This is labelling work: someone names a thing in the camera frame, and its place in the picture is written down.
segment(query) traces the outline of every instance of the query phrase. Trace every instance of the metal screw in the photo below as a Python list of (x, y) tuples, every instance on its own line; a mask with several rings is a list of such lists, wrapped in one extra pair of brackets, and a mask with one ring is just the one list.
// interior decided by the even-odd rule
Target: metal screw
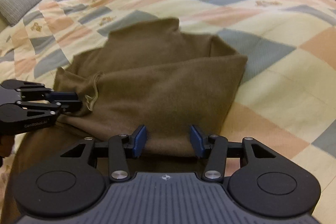
[(124, 170), (117, 170), (111, 174), (114, 179), (125, 179), (128, 177), (128, 173)]
[(221, 177), (221, 173), (216, 170), (210, 170), (204, 173), (204, 176), (207, 179), (219, 179)]

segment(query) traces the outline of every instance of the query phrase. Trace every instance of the striped cushion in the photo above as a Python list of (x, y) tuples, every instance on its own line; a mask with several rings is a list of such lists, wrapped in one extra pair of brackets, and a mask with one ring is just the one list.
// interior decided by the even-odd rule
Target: striped cushion
[(16, 25), (20, 19), (41, 0), (0, 0), (0, 13), (10, 26)]

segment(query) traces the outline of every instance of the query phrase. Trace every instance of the bed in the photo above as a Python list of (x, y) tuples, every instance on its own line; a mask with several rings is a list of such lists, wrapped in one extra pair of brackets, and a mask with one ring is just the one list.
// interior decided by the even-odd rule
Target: bed
[[(47, 1), (0, 34), (0, 81), (52, 87), (58, 67), (102, 47), (110, 31), (164, 17), (178, 17), (185, 32), (217, 33), (248, 56), (221, 134), (254, 137), (313, 173), (322, 188), (314, 216), (334, 223), (335, 0)], [(2, 190), (11, 160), (0, 169)], [(228, 161), (227, 175), (236, 168)]]

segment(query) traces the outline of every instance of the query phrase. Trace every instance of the gray pillow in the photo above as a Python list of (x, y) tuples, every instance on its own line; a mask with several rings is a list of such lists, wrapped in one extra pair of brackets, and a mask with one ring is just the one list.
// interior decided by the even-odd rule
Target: gray pillow
[(0, 13), (10, 26), (17, 24), (21, 18), (41, 0), (0, 0)]

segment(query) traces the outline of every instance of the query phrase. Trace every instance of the crosshair logo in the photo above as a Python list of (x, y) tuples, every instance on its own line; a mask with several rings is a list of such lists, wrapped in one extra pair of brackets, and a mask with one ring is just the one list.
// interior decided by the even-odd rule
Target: crosshair logo
[(163, 175), (161, 178), (164, 179), (165, 181), (167, 181), (167, 180), (171, 179), (171, 176), (166, 174), (166, 175)]

